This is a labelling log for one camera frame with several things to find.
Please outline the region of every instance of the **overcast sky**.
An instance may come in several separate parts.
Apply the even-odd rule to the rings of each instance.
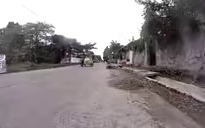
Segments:
[[[142,11],[135,0],[0,0],[0,28],[9,21],[45,21],[57,34],[96,42],[95,53],[102,55],[111,40],[125,45],[132,36],[139,38]]]

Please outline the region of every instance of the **vegetation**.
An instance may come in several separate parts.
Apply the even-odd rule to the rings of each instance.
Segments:
[[[181,39],[181,32],[185,26],[189,26],[191,33],[200,31],[200,12],[202,0],[136,0],[144,5],[145,23],[142,27],[141,37],[146,42],[154,42],[167,45],[169,42],[177,42]]]
[[[7,63],[60,63],[71,54],[79,55],[95,49],[96,43],[81,44],[76,39],[54,34],[51,24],[38,22],[20,25],[9,22],[0,29],[0,54]]]
[[[117,59],[119,56],[119,50],[124,46],[118,43],[117,41],[112,40],[110,46],[107,46],[103,53],[103,58],[105,61],[109,59]]]

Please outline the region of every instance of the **asphalt road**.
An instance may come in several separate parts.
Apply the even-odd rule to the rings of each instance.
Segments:
[[[0,128],[199,128],[146,89],[111,87],[111,72],[96,64],[0,75]]]

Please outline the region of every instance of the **concrete curb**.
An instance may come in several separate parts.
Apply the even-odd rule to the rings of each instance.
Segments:
[[[158,73],[145,73],[146,70],[138,70],[128,67],[123,67],[123,70],[145,78],[145,80],[148,81],[145,88],[158,94],[164,100],[190,116],[193,120],[205,128],[205,95],[196,96],[196,93],[185,93],[185,91],[188,91],[190,87],[186,88],[187,90],[184,91],[184,88],[178,89],[167,86],[165,82],[159,82],[160,79],[156,80],[156,77],[159,77]]]
[[[139,70],[139,69],[133,69],[133,68],[127,68],[127,67],[124,67],[123,69],[124,69],[125,71],[127,71],[127,72],[132,72],[132,73],[134,73],[134,74],[136,74],[136,75],[138,75],[138,76],[142,76],[142,77],[144,77],[145,79],[147,79],[148,81],[161,84],[161,85],[165,86],[166,88],[174,89],[174,90],[176,90],[176,91],[179,92],[179,93],[186,94],[186,95],[188,95],[188,96],[193,97],[195,100],[198,100],[198,101],[200,101],[200,102],[205,103],[205,98],[203,98],[203,97],[201,97],[201,96],[199,96],[199,95],[195,95],[195,94],[193,94],[193,93],[187,93],[187,92],[185,92],[185,91],[183,91],[183,90],[179,90],[179,89],[176,89],[176,88],[174,88],[174,87],[168,86],[167,84],[165,84],[165,83],[162,82],[162,81],[159,81],[159,80],[155,80],[155,79],[150,78],[150,77],[158,76],[159,73],[157,73],[157,72],[150,72],[150,71],[146,71],[146,70]],[[176,82],[178,82],[179,84],[185,84],[185,85],[188,85],[188,86],[195,86],[195,85],[186,84],[186,83],[183,83],[183,82],[180,82],[180,81],[176,81]]]

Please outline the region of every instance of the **roadside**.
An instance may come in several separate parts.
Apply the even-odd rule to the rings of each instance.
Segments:
[[[128,104],[147,111],[156,128],[202,128],[196,121],[181,112],[148,86],[143,77],[121,70],[110,70],[110,86],[129,93]]]
[[[205,89],[162,77],[147,77],[146,70],[125,68],[145,79],[145,87],[160,95],[170,104],[190,116],[205,127]]]
[[[70,63],[67,63],[67,64],[48,64],[48,63],[35,64],[35,63],[25,62],[25,63],[20,63],[20,64],[7,65],[7,73],[48,69],[48,68],[59,68],[59,67],[66,67],[66,66],[72,66],[72,65],[78,65],[78,64],[76,63],[74,64],[70,64]]]
[[[187,84],[193,84],[198,87],[205,88],[205,77],[202,75],[194,76],[194,74],[192,74],[188,70],[180,70],[180,69],[159,67],[159,66],[144,66],[144,67],[140,66],[134,68],[158,72],[159,76],[161,77],[167,77],[177,81],[185,82]]]

